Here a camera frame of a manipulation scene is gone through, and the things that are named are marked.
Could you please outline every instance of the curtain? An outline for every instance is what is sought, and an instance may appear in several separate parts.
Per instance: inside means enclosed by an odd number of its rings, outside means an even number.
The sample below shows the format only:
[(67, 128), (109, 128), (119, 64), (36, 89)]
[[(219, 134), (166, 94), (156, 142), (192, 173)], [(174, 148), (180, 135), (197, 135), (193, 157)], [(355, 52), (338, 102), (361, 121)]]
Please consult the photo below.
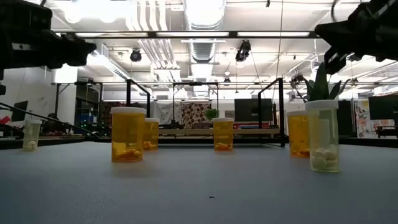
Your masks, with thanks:
[(369, 112), (369, 100), (356, 100), (355, 118), (358, 138), (377, 138), (376, 128), (378, 126), (393, 126), (393, 119), (371, 120)]
[(185, 129), (192, 129), (194, 124), (209, 123), (206, 110), (211, 108), (210, 103), (181, 103), (182, 121)]
[[(173, 103), (153, 102), (151, 104), (151, 116), (158, 118), (160, 124), (171, 124), (173, 120)], [(174, 105), (174, 117), (176, 122), (182, 123), (180, 103), (175, 103)]]

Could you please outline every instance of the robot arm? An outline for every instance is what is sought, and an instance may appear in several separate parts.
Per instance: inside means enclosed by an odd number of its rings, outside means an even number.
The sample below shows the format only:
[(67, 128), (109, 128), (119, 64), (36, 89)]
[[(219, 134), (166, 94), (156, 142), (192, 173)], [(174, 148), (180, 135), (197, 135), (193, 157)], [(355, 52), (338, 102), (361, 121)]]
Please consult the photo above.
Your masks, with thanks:
[(326, 52), (326, 72), (334, 74), (346, 65), (346, 57), (372, 55), (378, 62), (398, 60), (398, 1), (361, 3), (346, 21), (320, 24), (315, 32), (331, 48)]
[[(52, 11), (31, 2), (0, 1), (0, 18), (0, 81), (9, 68), (84, 66), (96, 49), (75, 34), (58, 36), (51, 31)], [(5, 91), (0, 85), (0, 95)]]

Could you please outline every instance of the monitor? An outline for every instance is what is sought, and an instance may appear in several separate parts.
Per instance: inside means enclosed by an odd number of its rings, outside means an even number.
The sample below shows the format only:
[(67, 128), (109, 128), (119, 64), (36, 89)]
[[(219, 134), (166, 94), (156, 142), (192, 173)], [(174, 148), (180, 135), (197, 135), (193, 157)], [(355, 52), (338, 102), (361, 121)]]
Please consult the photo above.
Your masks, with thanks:
[[(19, 102), (19, 103), (14, 104), (14, 107), (25, 111), (27, 109), (27, 103), (28, 103), (28, 101)], [(11, 110), (11, 111), (12, 111), (12, 116), (11, 116), (12, 122), (25, 120), (24, 112), (20, 112), (20, 111), (16, 111), (16, 110)]]
[(398, 119), (398, 95), (369, 97), (371, 119)]
[[(235, 99), (236, 122), (258, 122), (258, 99)], [(261, 99), (262, 121), (273, 121), (272, 100)]]

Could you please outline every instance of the white pill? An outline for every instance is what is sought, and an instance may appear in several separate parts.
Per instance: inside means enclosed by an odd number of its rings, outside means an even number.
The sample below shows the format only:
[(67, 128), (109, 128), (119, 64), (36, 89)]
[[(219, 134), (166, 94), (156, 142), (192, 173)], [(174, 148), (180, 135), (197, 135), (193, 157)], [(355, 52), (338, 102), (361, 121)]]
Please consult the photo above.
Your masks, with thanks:
[(324, 153), (318, 152), (318, 151), (316, 151), (315, 153), (313, 153), (313, 156), (315, 156), (315, 158), (326, 159), (326, 156), (324, 155)]
[(317, 169), (323, 169), (325, 168), (327, 165), (326, 160), (324, 158), (321, 157), (316, 157), (313, 161), (312, 161), (312, 166), (314, 168)]
[(326, 157), (326, 160), (333, 161), (337, 158), (337, 155), (336, 155), (336, 153), (333, 153), (333, 151), (327, 149), (327, 150), (325, 150), (325, 157)]

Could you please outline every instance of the wooden shelf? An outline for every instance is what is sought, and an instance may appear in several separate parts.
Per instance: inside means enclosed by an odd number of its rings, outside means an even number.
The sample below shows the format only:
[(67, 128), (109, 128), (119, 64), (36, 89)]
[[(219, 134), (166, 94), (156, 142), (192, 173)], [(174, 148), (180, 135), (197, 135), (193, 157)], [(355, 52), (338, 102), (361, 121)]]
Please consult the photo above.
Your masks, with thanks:
[[(234, 129), (234, 134), (279, 134), (279, 128)], [(212, 129), (160, 129), (159, 134), (211, 135)]]

